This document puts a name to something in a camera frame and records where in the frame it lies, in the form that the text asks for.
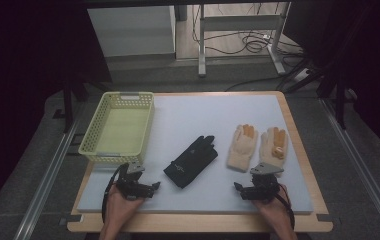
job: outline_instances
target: metal rail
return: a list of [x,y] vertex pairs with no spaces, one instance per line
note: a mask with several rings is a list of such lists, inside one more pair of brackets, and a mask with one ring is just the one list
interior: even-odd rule
[[335,119],[335,113],[333,106],[327,100],[320,99],[320,103],[323,105],[324,109],[327,112],[328,119],[331,122],[339,140],[343,144],[347,154],[349,155],[350,160],[352,161],[355,170],[358,172],[358,175],[361,181],[364,183],[364,186],[370,195],[373,203],[375,204],[378,212],[380,213],[380,187],[377,182],[374,180],[370,170],[362,159],[361,154],[356,149],[348,133],[343,130],[339,123]]
[[43,210],[44,204],[46,203],[47,197],[49,196],[50,190],[52,189],[53,183],[59,172],[60,166],[62,165],[63,159],[65,158],[66,152],[68,150],[69,144],[74,136],[77,126],[82,118],[84,112],[84,103],[78,103],[76,110],[75,121],[73,122],[71,129],[68,133],[65,133],[62,140],[56,149],[56,152],[47,168],[43,179],[38,186],[33,199],[22,219],[21,224],[15,234],[15,240],[25,240],[30,239],[35,225],[40,217],[41,211]]

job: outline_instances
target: wrist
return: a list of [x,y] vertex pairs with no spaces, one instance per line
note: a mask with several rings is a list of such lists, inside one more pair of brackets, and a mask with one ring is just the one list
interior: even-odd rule
[[99,240],[115,240],[121,230],[122,224],[105,223],[100,231]]
[[295,240],[297,239],[295,231],[292,229],[288,216],[277,218],[278,221],[270,223],[270,227],[280,240]]

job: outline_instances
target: black glove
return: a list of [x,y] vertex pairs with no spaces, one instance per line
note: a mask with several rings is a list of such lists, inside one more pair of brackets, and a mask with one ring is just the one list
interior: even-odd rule
[[214,136],[196,139],[177,159],[164,169],[165,174],[180,188],[189,185],[217,156]]

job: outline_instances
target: white cabinet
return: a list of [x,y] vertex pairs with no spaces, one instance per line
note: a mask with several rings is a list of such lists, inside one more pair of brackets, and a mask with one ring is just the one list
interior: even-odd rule
[[105,57],[175,52],[173,6],[89,9]]

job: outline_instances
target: beige glove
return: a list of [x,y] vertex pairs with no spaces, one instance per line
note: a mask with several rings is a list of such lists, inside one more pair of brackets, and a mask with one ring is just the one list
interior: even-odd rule
[[287,138],[286,130],[280,130],[277,127],[268,128],[268,131],[261,135],[261,147],[259,149],[261,162],[283,168],[287,157]]
[[235,170],[246,172],[249,162],[256,148],[258,131],[248,124],[238,125],[234,132],[233,142],[230,146],[227,166]]

